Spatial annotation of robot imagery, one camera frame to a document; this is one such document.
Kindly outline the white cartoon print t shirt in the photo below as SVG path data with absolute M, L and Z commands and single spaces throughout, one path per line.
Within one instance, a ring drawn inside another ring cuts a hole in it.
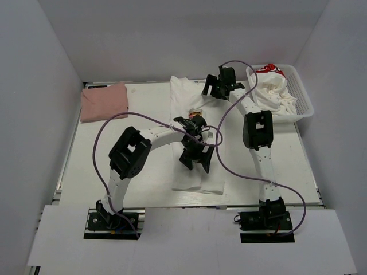
M 208 125 L 218 126 L 229 103 L 211 96 L 203 96 L 203 88 L 203 83 L 171 76 L 170 118 L 188 118 L 192 112 L 199 111 Z M 225 175 L 216 153 L 212 156 L 210 171 L 206 173 L 199 163 L 193 164 L 193 169 L 189 170 L 179 161 L 184 150 L 182 143 L 174 143 L 171 147 L 174 161 L 172 190 L 223 195 Z

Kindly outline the white red print t shirt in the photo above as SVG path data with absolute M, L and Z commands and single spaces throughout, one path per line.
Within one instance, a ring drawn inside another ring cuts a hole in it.
M 274 116 L 296 115 L 296 97 L 290 95 L 287 78 L 274 64 L 267 64 L 249 75 L 250 87 L 256 84 L 253 95 L 257 105 L 264 111 L 271 111 Z

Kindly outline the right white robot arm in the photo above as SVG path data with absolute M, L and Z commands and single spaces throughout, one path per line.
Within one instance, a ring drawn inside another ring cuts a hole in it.
M 272 113 L 261 110 L 247 95 L 245 87 L 235 77 L 207 75 L 202 95 L 228 100 L 230 109 L 237 108 L 244 118 L 243 143 L 252 156 L 257 177 L 237 175 L 262 184 L 259 189 L 259 221 L 265 228 L 273 228 L 286 211 L 284 200 L 275 183 L 271 160 L 271 145 L 274 140 Z

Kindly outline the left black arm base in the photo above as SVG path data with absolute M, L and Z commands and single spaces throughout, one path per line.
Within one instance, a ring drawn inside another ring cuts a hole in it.
M 130 220 L 132 225 L 140 236 L 143 229 L 145 215 L 140 212 L 125 212 L 124 215 Z M 117 240 L 117 241 L 137 241 L 134 230 L 130 224 L 123 218 L 117 217 L 112 225 L 100 216 L 100 214 L 92 209 L 88 212 L 87 221 L 84 230 L 84 239 L 95 240 Z

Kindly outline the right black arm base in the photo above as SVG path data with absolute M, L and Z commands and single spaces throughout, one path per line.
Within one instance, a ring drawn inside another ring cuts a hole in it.
M 284 200 L 260 202 L 258 211 L 239 212 L 233 218 L 240 225 L 242 244 L 294 243 L 290 213 Z

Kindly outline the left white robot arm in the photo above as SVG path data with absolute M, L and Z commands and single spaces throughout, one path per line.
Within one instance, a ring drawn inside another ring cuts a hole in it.
M 206 173 L 210 170 L 215 145 L 207 134 L 203 134 L 208 125 L 202 116 L 179 116 L 170 124 L 160 121 L 158 124 L 158 127 L 144 131 L 126 128 L 108 154 L 110 179 L 104 184 L 106 194 L 97 201 L 96 209 L 103 224 L 110 229 L 120 225 L 128 185 L 143 170 L 151 151 L 171 143 L 181 143 L 183 152 L 179 161 L 186 168 L 192 170 L 193 164 L 199 163 Z

